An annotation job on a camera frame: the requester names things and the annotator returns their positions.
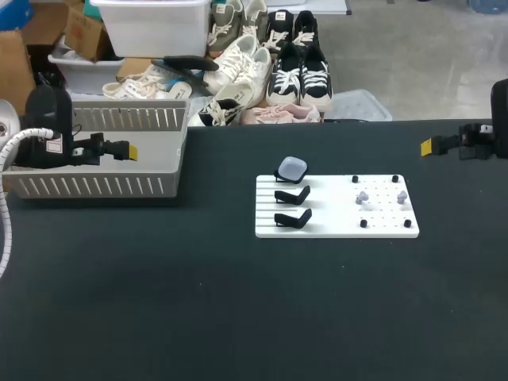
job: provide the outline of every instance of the gray peg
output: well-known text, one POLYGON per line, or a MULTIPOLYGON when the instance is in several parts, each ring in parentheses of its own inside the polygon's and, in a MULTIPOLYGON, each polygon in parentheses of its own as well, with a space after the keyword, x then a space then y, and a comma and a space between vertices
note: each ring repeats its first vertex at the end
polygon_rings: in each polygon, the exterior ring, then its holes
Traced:
POLYGON ((367 200, 368 200, 368 194, 366 194, 363 191, 361 191, 360 194, 358 194, 358 196, 356 197, 356 203, 358 205, 361 204, 363 201, 367 201, 367 200))
POLYGON ((402 205, 405 202, 406 198, 407 193, 403 190, 402 192, 400 192, 400 194, 397 195, 397 203, 402 205))

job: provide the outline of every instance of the black bracket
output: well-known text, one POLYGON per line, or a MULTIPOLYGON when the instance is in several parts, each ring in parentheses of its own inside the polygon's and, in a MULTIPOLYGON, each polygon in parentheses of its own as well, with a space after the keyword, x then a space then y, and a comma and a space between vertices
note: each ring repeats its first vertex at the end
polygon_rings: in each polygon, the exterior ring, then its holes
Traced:
POLYGON ((275 224, 277 226, 284 226, 287 228, 301 229, 306 225, 306 223, 310 220, 311 217, 312 217, 311 209, 307 209, 305 212, 303 212, 300 218, 290 217, 282 213, 276 213, 275 224))
POLYGON ((300 194, 297 196, 296 194, 291 194, 284 192, 283 190, 276 190, 275 191, 275 199, 277 202, 285 202, 287 204, 293 204, 296 206, 299 206, 303 204, 307 196, 310 194, 310 186, 303 187, 300 194))
POLYGON ((306 176, 307 172, 309 171, 309 169, 307 168, 305 172, 303 172, 302 174, 302 177, 300 177, 300 179, 296 180, 296 181, 293 181, 293 180, 289 180, 289 179, 286 179, 285 177, 282 177, 280 174, 279 174, 279 170, 275 169, 273 171, 273 175, 275 176, 275 182, 281 182, 281 183, 292 183, 292 184, 300 184, 303 180, 303 178, 306 176))

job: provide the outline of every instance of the black and white sneaker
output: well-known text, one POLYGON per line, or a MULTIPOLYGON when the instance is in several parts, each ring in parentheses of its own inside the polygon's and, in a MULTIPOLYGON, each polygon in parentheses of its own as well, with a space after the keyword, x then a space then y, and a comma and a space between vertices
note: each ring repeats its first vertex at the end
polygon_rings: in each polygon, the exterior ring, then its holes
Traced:
POLYGON ((293 40, 293 19, 293 14, 287 10, 268 14, 267 41, 263 42, 263 46, 270 51, 273 60, 281 47, 293 40))
POLYGON ((317 45, 308 47, 302 62, 302 97, 300 105, 316 106, 324 113, 332 104, 332 79, 328 62, 317 45))
POLYGON ((296 17, 294 23, 294 40, 293 44, 305 51, 309 46, 319 45, 318 37, 318 21, 309 10, 303 10, 296 17))
POLYGON ((188 122, 190 127, 230 125, 254 96, 252 85, 248 82, 233 83, 220 90, 214 99, 188 122))
POLYGON ((300 56, 291 42, 285 44, 271 70, 267 88, 269 106, 298 104, 300 95, 300 56))

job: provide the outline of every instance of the yellow tag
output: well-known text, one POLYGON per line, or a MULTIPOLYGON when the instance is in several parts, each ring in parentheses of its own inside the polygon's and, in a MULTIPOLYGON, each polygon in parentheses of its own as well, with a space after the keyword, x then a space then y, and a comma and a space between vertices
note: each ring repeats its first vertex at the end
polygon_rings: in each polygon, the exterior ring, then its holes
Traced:
POLYGON ((420 144, 421 155, 427 156, 432 154, 432 139, 428 139, 420 144))
POLYGON ((137 148, 129 144, 129 159, 137 161, 137 148))

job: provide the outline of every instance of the sneaker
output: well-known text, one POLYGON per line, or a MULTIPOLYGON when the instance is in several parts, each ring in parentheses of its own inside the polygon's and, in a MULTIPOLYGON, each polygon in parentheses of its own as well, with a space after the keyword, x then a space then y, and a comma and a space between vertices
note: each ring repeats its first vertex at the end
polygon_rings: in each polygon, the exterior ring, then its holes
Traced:
POLYGON ((212 31, 208 34, 208 54, 219 56, 238 38, 241 14, 244 6, 241 0, 227 0, 226 4, 212 6, 212 31))
POLYGON ((172 99, 166 85, 156 82, 139 82, 126 79, 122 83, 107 83, 102 93, 112 99, 172 99))
POLYGON ((325 55, 317 45, 311 45, 302 62, 302 106, 315 105, 324 113, 332 104, 332 79, 325 55))
POLYGON ((230 125, 251 102, 254 92, 250 83, 234 83, 217 93, 188 122, 190 127, 230 125))
POLYGON ((303 10, 300 12, 294 22, 293 44, 299 46, 303 51, 312 44, 319 45, 317 26, 318 21, 312 12, 309 10, 303 10))
POLYGON ((257 50, 257 39, 246 34, 237 38, 214 62, 219 65, 216 71, 207 71, 203 80, 208 83, 208 91, 218 93, 233 83, 244 66, 244 57, 252 56, 257 50))
POLYGON ((245 7, 240 34, 252 34, 262 43, 267 39, 268 11, 264 0, 251 0, 245 7))
POLYGON ((267 82, 270 78, 271 57, 266 48, 259 49, 254 56, 245 56, 244 67, 238 75, 235 83, 249 82, 252 84, 254 95, 249 107, 260 104, 263 100, 267 82))
POLYGON ((149 65, 147 69, 140 74, 131 74, 125 77, 125 79, 131 79, 136 82, 155 82, 162 84, 169 83, 174 78, 175 74, 156 65, 149 65))
POLYGON ((293 14, 287 10, 278 10, 268 14, 267 42, 263 46, 275 60, 285 43, 293 40, 293 14))
POLYGON ((319 123, 321 116, 316 106, 301 107, 293 104, 254 108, 242 113, 242 125, 280 125, 283 123, 319 123))
POLYGON ((300 96, 300 58, 292 43, 285 44, 277 56, 267 88, 269 106, 298 104, 300 96))

